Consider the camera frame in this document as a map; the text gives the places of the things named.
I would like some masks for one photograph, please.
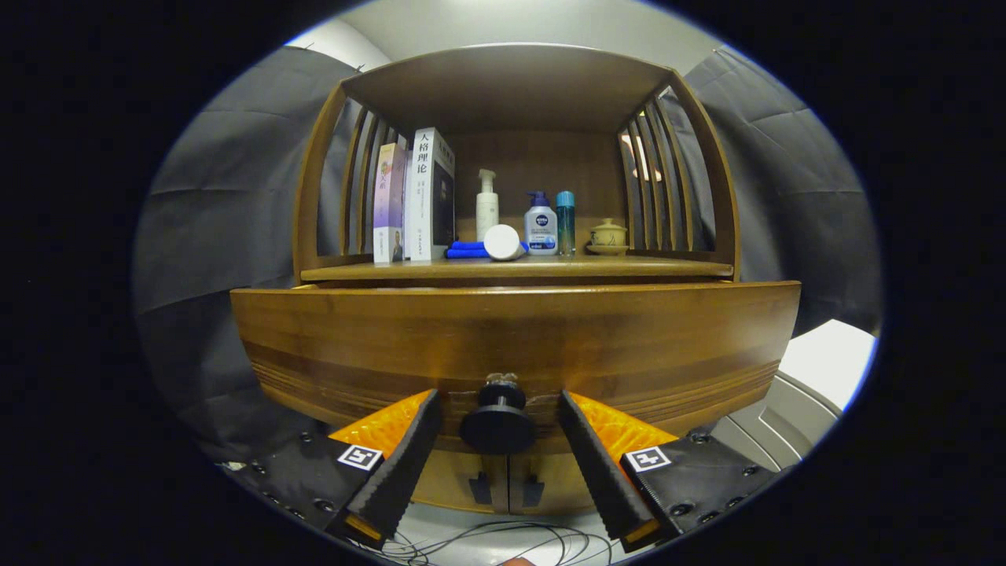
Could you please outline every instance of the blue cloth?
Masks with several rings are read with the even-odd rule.
[[[451,243],[452,249],[485,249],[485,241],[455,241]]]
[[[530,248],[524,241],[521,241],[520,244],[524,246],[525,251]],[[447,258],[449,259],[488,256],[489,251],[486,250],[486,244],[483,241],[455,241],[451,243],[451,248],[447,250]]]
[[[525,241],[520,242],[524,246],[524,250],[530,249]],[[448,250],[470,250],[470,249],[485,249],[485,241],[455,241],[451,243],[451,248]],[[489,255],[479,255],[480,257],[488,257]]]
[[[489,251],[482,249],[448,249],[447,258],[461,259],[466,257],[488,257]]]

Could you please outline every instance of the saucer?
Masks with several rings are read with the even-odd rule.
[[[624,255],[629,249],[629,245],[598,245],[588,243],[586,248],[603,255]]]

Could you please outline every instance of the purple book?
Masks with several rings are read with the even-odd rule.
[[[406,151],[396,143],[380,146],[374,177],[374,262],[400,261],[405,233],[402,229],[402,194]]]

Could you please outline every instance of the blue cap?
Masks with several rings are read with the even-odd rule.
[[[547,206],[548,205],[548,197],[545,196],[545,191],[544,190],[535,190],[534,192],[528,192],[527,194],[531,196],[531,205],[532,206]]]
[[[556,206],[572,206],[572,192],[563,190],[555,195]]]

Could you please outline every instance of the white pump bottle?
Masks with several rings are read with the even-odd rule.
[[[489,169],[479,169],[482,192],[475,195],[475,235],[477,241],[484,241],[486,231],[500,223],[500,196],[493,192],[493,178],[496,173]]]

